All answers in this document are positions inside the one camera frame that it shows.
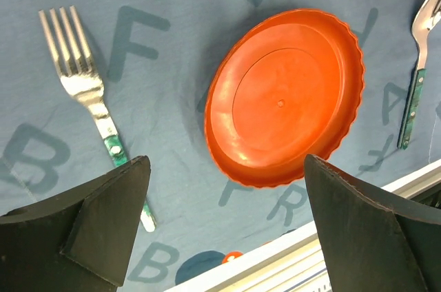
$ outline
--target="tablecloth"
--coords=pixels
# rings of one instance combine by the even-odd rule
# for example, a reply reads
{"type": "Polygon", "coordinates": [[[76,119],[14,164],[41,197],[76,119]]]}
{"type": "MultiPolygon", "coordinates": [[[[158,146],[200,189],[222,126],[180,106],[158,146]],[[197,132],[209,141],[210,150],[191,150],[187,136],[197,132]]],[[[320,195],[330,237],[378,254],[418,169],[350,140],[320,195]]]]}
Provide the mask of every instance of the tablecloth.
{"type": "Polygon", "coordinates": [[[246,189],[212,162],[203,135],[207,88],[228,50],[267,17],[318,8],[346,21],[366,64],[358,117],[330,162],[384,185],[441,158],[441,29],[412,142],[396,149],[424,0],[0,0],[0,212],[53,196],[113,168],[86,109],[57,78],[39,10],[75,5],[131,157],[148,155],[158,220],[140,226],[120,291],[163,291],[311,221],[303,181],[246,189]]]}

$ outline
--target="fork tine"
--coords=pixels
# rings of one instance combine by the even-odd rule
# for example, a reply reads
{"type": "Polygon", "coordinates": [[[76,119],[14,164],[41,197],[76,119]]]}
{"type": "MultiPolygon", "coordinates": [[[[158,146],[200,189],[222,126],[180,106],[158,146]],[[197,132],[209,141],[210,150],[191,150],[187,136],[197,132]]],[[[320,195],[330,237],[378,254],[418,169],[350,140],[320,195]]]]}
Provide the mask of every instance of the fork tine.
{"type": "Polygon", "coordinates": [[[66,34],[68,35],[68,40],[70,44],[70,48],[72,49],[72,53],[74,56],[75,65],[78,71],[83,70],[81,63],[81,52],[76,44],[76,39],[74,33],[72,31],[72,27],[70,26],[68,15],[66,14],[65,8],[60,8],[61,19],[63,20],[64,29],[66,34]]]}
{"type": "Polygon", "coordinates": [[[68,76],[71,76],[74,72],[73,65],[72,65],[72,59],[70,58],[70,52],[68,49],[68,46],[66,45],[66,41],[64,39],[63,31],[61,30],[60,23],[58,21],[57,12],[52,8],[50,11],[50,16],[52,19],[52,23],[54,24],[55,33],[57,34],[58,43],[60,45],[61,53],[64,58],[64,64],[66,66],[66,72],[68,73],[68,76]]]}
{"type": "Polygon", "coordinates": [[[94,66],[94,59],[92,53],[90,51],[87,40],[85,39],[83,27],[81,26],[80,18],[78,13],[76,13],[75,6],[70,6],[70,13],[72,14],[72,19],[74,20],[76,33],[78,34],[78,38],[80,40],[81,48],[83,49],[85,62],[87,63],[89,70],[92,71],[94,66]]]}
{"type": "Polygon", "coordinates": [[[46,42],[48,42],[49,52],[54,61],[55,69],[57,70],[57,74],[59,77],[63,76],[63,72],[60,64],[60,55],[57,50],[57,46],[55,45],[54,38],[52,37],[52,33],[49,28],[48,19],[46,18],[46,14],[43,10],[39,11],[40,22],[43,26],[44,36],[46,38],[46,42]]]}

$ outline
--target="orange object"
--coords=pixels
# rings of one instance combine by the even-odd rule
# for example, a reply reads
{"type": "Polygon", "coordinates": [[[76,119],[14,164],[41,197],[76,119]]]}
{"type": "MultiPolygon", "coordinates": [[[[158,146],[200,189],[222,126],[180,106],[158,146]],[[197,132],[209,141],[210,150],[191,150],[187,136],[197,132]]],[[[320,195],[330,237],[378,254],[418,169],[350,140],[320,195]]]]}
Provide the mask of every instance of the orange object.
{"type": "Polygon", "coordinates": [[[238,258],[239,256],[243,256],[243,253],[241,253],[241,252],[231,252],[231,253],[228,253],[228,254],[224,257],[222,263],[227,263],[227,262],[229,262],[229,261],[232,261],[232,260],[238,258]]]}
{"type": "Polygon", "coordinates": [[[221,63],[205,107],[214,162],[245,186],[303,177],[306,154],[328,159],[361,103],[365,65],[349,26],[319,10],[277,14],[221,63]]]}

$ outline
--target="metal spoon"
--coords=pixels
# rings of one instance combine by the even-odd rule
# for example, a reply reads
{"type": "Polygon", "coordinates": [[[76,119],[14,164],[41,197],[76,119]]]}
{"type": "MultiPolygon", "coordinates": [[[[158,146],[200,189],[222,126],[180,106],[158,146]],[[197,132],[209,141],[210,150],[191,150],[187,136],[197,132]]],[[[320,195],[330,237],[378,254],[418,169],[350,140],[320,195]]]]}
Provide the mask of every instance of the metal spoon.
{"type": "Polygon", "coordinates": [[[426,0],[413,20],[412,36],[418,46],[418,61],[412,74],[400,136],[398,137],[398,148],[400,149],[406,149],[409,146],[416,109],[420,102],[422,85],[426,76],[427,37],[440,19],[441,0],[426,0]]]}

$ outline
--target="black object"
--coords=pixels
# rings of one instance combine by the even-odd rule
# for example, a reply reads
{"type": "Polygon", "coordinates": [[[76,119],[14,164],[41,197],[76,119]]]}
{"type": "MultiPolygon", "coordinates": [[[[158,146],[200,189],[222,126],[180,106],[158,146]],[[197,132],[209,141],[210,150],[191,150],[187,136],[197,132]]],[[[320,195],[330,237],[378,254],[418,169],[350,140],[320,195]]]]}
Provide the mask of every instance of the black object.
{"type": "Polygon", "coordinates": [[[113,292],[127,273],[150,179],[144,157],[0,216],[0,292],[113,292]]]}
{"type": "Polygon", "coordinates": [[[316,156],[305,180],[333,292],[441,291],[441,211],[316,156]]]}

